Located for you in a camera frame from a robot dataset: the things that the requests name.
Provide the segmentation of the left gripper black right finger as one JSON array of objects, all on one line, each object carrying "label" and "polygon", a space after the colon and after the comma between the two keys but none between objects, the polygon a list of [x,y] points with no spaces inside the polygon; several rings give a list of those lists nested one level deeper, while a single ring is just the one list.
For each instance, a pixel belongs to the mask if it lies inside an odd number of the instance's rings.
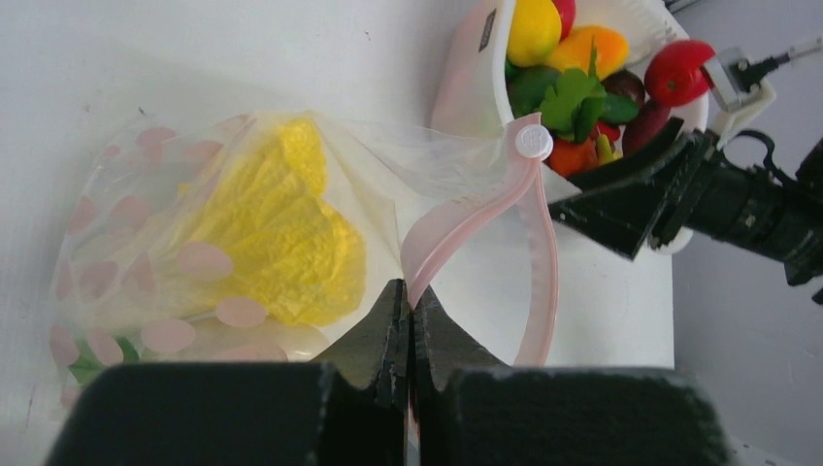
[{"label": "left gripper black right finger", "polygon": [[647,367],[512,367],[427,289],[412,313],[424,465],[726,465],[730,444],[688,377]]}]

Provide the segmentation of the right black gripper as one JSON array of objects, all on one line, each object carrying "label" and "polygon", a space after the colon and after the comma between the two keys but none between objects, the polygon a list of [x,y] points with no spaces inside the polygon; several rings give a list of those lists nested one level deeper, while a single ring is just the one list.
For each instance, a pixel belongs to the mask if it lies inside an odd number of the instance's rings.
[{"label": "right black gripper", "polygon": [[580,193],[548,204],[552,216],[607,250],[635,259],[644,247],[674,254],[694,232],[783,265],[799,286],[822,276],[822,143],[793,178],[774,163],[774,140],[751,135],[766,150],[747,169],[723,150],[708,159],[710,138],[682,132],[671,117],[632,155],[569,177]]}]

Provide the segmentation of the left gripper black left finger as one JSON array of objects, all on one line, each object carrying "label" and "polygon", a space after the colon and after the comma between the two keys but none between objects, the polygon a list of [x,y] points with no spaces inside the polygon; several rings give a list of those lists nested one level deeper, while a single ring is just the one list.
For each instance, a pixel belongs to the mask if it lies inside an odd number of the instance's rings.
[{"label": "left gripper black left finger", "polygon": [[401,280],[315,359],[120,365],[80,396],[50,465],[400,465]]}]

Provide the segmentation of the dark purple toy eggplant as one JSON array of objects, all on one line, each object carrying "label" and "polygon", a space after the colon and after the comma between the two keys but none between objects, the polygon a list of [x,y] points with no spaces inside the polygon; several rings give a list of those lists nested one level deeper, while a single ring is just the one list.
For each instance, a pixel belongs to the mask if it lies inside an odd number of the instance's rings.
[{"label": "dark purple toy eggplant", "polygon": [[632,99],[638,106],[646,100],[646,90],[643,81],[636,74],[623,69],[608,76],[602,85],[609,94]]}]

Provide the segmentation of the red toy tomato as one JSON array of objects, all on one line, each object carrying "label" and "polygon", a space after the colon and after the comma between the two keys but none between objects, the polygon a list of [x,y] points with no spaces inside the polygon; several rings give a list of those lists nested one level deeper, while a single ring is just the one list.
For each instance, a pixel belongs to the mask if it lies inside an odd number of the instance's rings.
[{"label": "red toy tomato", "polygon": [[671,42],[649,62],[643,78],[645,90],[664,107],[685,106],[709,91],[711,81],[703,65],[715,55],[714,48],[703,41]]}]

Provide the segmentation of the orange toy mango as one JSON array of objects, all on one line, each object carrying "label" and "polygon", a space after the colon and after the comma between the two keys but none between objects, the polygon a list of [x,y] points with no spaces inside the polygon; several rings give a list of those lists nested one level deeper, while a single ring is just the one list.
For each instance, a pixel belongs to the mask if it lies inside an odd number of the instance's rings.
[{"label": "orange toy mango", "polygon": [[597,77],[604,80],[626,63],[629,51],[628,41],[618,31],[587,25],[574,28],[543,64],[561,72],[571,68],[589,72],[594,63]]}]

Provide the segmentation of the white toy radish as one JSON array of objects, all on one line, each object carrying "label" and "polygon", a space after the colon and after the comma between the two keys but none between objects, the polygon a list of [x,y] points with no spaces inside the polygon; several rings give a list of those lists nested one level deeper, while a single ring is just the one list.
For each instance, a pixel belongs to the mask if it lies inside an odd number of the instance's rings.
[{"label": "white toy radish", "polygon": [[328,348],[329,341],[316,327],[284,324],[266,318],[252,327],[230,326],[215,317],[173,322],[170,346],[151,347],[141,333],[115,336],[92,330],[85,337],[61,325],[49,330],[49,350],[69,385],[85,387],[104,370],[118,364],[207,361],[308,361]]}]

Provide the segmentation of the yellow toy cabbage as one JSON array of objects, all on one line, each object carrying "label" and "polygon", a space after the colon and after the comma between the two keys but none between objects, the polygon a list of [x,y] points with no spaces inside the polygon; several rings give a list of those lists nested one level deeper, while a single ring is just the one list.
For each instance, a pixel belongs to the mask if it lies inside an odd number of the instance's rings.
[{"label": "yellow toy cabbage", "polygon": [[250,298],[283,323],[315,326],[355,312],[366,290],[366,242],[326,202],[327,185],[320,134],[309,119],[267,128],[175,232],[175,249],[204,243],[232,262],[196,302]]}]

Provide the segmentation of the clear zip top bag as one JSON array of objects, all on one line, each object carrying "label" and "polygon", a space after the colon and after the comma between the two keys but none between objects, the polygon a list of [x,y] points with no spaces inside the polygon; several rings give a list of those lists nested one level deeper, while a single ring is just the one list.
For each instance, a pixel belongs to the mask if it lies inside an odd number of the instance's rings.
[{"label": "clear zip top bag", "polygon": [[53,273],[49,350],[70,410],[104,370],[140,362],[303,362],[383,284],[408,301],[483,227],[517,209],[531,259],[518,365],[541,365],[558,301],[539,115],[488,139],[254,112],[181,134],[140,121],[102,149]]}]

